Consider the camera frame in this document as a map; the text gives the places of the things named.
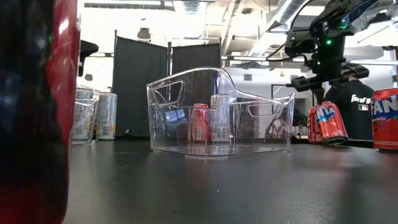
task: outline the person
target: person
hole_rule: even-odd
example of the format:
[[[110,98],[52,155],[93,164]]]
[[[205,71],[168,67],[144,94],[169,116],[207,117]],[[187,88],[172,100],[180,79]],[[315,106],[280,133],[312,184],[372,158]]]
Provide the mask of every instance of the person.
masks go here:
[[[333,102],[343,118],[347,135],[352,139],[372,140],[370,102],[374,90],[354,75],[347,82],[332,86],[323,101]]]

